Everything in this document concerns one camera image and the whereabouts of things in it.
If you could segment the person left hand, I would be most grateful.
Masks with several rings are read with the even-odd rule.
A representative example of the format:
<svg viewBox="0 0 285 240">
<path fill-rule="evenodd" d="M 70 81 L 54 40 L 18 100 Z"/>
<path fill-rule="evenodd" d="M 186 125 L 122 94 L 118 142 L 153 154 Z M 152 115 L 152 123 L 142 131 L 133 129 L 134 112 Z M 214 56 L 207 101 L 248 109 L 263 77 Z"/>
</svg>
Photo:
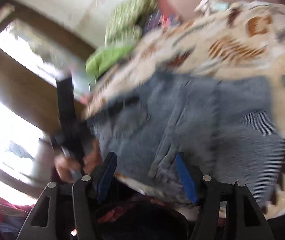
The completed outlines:
<svg viewBox="0 0 285 240">
<path fill-rule="evenodd" d="M 75 158 L 65 157 L 63 154 L 55 157 L 55 168 L 60 179 L 65 183 L 72 183 L 72 171 L 83 171 L 85 174 L 91 174 L 94 168 L 101 165 L 103 162 L 100 144 L 97 139 L 93 139 L 91 143 L 91 151 L 83 158 L 83 165 L 81 165 Z"/>
</svg>

